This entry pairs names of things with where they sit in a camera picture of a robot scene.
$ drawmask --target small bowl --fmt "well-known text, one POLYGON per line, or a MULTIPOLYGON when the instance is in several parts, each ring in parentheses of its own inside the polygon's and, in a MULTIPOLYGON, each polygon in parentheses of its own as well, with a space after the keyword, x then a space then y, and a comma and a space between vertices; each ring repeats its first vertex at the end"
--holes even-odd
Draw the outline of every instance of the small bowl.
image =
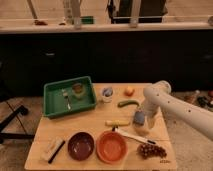
POLYGON ((75 160, 85 160, 93 152, 94 139, 86 132, 79 132, 71 137, 68 143, 69 155, 75 160))
POLYGON ((120 161, 127 152, 126 141, 113 131, 103 132, 97 139, 96 146, 99 158, 108 164, 120 161))

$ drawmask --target black cabinet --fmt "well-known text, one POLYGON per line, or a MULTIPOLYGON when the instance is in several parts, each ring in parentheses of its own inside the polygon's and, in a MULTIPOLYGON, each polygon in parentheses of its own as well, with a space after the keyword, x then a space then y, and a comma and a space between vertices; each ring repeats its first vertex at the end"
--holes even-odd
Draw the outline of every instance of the black cabinet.
POLYGON ((213 88, 213 31, 0 35, 0 78, 14 96, 89 75, 93 82, 156 82, 213 88))

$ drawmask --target metal stand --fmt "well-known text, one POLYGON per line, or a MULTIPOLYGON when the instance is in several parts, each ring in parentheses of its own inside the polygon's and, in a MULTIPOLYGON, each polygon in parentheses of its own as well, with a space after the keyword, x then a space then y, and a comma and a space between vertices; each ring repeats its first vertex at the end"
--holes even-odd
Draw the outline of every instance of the metal stand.
POLYGON ((32 139, 34 135, 29 134, 14 134, 14 133, 2 133, 1 131, 17 116, 21 113, 22 115, 28 114, 28 109, 24 106, 20 106, 18 109, 13 111, 3 122, 0 123, 0 144, 3 143, 4 139, 32 139))

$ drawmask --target white cup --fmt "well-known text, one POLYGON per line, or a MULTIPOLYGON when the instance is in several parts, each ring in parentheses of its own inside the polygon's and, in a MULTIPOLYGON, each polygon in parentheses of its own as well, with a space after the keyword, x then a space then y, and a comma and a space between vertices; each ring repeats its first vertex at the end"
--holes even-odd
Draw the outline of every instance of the white cup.
POLYGON ((112 101, 112 95, 112 87, 105 87, 101 90, 101 97, 104 103, 110 103, 112 101))

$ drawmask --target brown bowl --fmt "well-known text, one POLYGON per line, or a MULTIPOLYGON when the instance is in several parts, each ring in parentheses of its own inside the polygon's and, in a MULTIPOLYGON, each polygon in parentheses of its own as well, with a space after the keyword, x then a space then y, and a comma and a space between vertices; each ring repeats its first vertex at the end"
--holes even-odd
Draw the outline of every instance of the brown bowl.
POLYGON ((75 160, 85 160, 93 152, 94 139, 86 132, 79 132, 71 137, 68 143, 69 155, 75 160))

